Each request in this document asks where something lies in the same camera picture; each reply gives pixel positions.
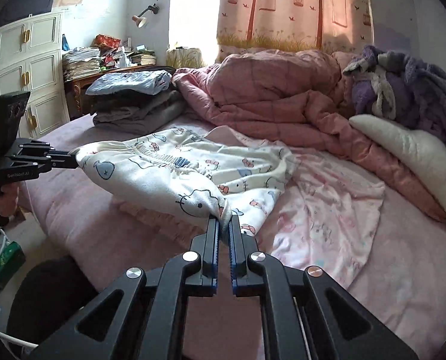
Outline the pink printed garment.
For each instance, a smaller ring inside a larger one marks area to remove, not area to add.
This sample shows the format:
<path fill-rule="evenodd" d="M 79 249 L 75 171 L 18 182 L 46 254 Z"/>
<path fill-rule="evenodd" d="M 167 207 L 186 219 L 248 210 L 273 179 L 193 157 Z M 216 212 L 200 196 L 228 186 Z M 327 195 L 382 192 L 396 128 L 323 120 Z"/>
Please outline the pink printed garment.
<path fill-rule="evenodd" d="M 348 289 L 368 261 L 385 185 L 326 152 L 291 148 L 284 189 L 270 180 L 247 202 L 232 202 L 242 232 L 288 267 L 322 267 Z"/>

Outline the purple fleece garment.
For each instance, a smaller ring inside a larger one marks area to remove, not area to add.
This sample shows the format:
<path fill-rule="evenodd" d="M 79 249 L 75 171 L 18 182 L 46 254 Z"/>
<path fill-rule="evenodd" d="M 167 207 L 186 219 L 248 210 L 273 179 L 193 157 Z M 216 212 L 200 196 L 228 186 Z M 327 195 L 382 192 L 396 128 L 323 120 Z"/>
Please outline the purple fleece garment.
<path fill-rule="evenodd" d="M 343 75 L 353 80 L 351 98 L 357 115 L 423 130 L 446 144 L 446 72 L 439 66 L 365 46 Z"/>

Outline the white pillow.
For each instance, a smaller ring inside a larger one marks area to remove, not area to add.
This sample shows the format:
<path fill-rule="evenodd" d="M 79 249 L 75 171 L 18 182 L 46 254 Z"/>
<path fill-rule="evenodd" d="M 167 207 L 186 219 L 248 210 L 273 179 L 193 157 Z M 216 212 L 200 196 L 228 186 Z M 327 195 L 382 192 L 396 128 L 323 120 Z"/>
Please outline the white pillow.
<path fill-rule="evenodd" d="M 356 115 L 349 122 L 409 167 L 446 211 L 446 146 L 442 141 L 373 115 Z"/>

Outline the yellow patterned cushion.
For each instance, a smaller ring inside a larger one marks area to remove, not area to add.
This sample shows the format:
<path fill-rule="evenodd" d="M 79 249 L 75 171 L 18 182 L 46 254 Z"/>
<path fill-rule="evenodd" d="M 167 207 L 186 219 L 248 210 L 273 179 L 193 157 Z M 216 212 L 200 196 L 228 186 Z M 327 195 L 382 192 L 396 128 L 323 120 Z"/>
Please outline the yellow patterned cushion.
<path fill-rule="evenodd" d="M 179 68 L 202 68 L 203 57 L 199 48 L 176 47 L 166 51 L 165 62 L 175 69 Z"/>

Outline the white cabinet with drawers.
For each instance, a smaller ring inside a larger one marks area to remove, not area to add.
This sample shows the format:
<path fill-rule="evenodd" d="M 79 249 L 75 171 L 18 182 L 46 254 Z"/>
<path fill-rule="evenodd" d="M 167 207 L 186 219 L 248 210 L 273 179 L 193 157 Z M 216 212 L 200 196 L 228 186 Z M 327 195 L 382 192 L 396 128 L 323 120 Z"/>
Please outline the white cabinet with drawers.
<path fill-rule="evenodd" d="M 69 122 L 60 13 L 29 16 L 0 27 L 0 95 L 15 91 L 30 93 L 20 137 L 38 139 Z"/>

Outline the green box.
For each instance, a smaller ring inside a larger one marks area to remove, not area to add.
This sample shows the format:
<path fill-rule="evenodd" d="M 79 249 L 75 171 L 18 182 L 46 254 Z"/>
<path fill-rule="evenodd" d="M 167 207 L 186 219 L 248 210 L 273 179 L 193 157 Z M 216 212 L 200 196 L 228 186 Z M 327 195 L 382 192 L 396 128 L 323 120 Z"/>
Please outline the green box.
<path fill-rule="evenodd" d="M 18 272 L 26 261 L 21 246 L 11 241 L 0 251 L 0 284 L 4 285 Z"/>

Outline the pink bed sheet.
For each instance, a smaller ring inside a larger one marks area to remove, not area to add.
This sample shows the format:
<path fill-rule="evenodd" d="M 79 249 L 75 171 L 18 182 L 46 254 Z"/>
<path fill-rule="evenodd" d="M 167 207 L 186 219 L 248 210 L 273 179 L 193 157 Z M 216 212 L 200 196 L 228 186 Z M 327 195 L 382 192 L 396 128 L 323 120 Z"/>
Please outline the pink bed sheet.
<path fill-rule="evenodd" d="M 434 358 L 446 341 L 446 224 L 391 188 L 382 204 L 357 200 L 380 183 L 362 162 L 377 146 L 358 130 L 315 143 L 311 126 L 297 131 L 299 168 L 258 233 L 260 248 L 290 267 L 323 267 L 421 359 Z M 149 213 L 133 216 L 80 170 L 28 181 L 21 203 L 97 289 L 126 268 L 161 267 L 192 236 L 188 224 L 171 230 Z"/>

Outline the pink checked quilt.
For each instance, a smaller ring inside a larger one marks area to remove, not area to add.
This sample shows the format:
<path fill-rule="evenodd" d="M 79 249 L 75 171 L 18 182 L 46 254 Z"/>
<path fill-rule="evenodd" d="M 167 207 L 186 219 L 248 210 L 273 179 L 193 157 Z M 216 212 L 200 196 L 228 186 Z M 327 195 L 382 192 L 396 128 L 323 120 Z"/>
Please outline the pink checked quilt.
<path fill-rule="evenodd" d="M 438 222 L 446 212 L 417 176 L 388 150 L 350 125 L 355 58 L 317 49 L 229 55 L 221 63 L 180 68 L 174 85 L 191 108 L 216 126 L 291 147 L 324 150 L 374 173 Z"/>

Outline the white cartoon print pants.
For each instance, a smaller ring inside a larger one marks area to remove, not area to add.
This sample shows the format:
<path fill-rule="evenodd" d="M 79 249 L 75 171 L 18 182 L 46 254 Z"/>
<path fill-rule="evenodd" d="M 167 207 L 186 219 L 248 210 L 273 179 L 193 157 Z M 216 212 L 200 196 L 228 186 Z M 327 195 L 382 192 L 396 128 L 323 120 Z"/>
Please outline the white cartoon print pants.
<path fill-rule="evenodd" d="M 172 127 L 128 141 L 98 141 L 72 150 L 88 178 L 125 203 L 205 227 L 237 216 L 254 236 L 295 171 L 284 144 L 254 141 L 228 126 L 206 136 Z"/>

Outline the stack of folded clothes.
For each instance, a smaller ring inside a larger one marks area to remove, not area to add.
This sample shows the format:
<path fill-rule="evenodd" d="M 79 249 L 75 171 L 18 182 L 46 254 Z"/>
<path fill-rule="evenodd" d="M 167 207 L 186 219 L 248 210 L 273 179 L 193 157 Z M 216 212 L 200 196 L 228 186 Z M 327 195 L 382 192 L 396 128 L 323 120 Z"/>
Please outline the stack of folded clothes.
<path fill-rule="evenodd" d="M 87 89 L 90 115 L 97 128 L 148 135 L 180 116 L 186 101 L 167 66 L 109 72 Z"/>

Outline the red snack bag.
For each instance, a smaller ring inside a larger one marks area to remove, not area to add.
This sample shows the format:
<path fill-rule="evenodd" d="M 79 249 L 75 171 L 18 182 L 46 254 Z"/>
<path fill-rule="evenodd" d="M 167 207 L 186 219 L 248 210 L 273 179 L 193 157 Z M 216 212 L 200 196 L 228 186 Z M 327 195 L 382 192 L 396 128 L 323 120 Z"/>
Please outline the red snack bag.
<path fill-rule="evenodd" d="M 92 41 L 93 47 L 117 49 L 120 46 L 120 39 L 108 35 L 98 34 Z"/>

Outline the wall lamp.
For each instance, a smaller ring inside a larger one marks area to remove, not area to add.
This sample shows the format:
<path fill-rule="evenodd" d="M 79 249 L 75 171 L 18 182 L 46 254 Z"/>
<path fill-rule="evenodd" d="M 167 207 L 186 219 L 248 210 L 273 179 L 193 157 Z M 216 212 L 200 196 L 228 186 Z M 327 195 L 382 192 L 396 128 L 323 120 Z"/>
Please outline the wall lamp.
<path fill-rule="evenodd" d="M 142 28 L 146 24 L 147 17 L 145 14 L 148 12 L 151 12 L 153 15 L 157 15 L 159 13 L 159 6 L 156 3 L 148 5 L 139 15 L 132 16 L 132 21 L 138 29 Z"/>

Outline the tree print curtain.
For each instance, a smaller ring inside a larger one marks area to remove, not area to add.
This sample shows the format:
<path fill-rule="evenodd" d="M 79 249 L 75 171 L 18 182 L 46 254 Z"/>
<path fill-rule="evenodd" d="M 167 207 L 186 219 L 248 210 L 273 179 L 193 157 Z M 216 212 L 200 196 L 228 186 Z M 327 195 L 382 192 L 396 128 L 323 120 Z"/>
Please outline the tree print curtain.
<path fill-rule="evenodd" d="M 258 50 L 358 53 L 373 42 L 369 0 L 220 0 L 217 61 Z"/>

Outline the pile of papers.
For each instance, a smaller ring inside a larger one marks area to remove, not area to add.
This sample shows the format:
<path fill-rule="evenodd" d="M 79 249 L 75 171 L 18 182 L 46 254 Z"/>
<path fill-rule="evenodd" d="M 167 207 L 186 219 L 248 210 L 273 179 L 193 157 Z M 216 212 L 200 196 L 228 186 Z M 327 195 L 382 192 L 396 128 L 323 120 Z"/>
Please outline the pile of papers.
<path fill-rule="evenodd" d="M 67 51 L 62 56 L 62 69 L 65 81 L 87 77 L 100 72 L 100 49 L 81 47 Z"/>

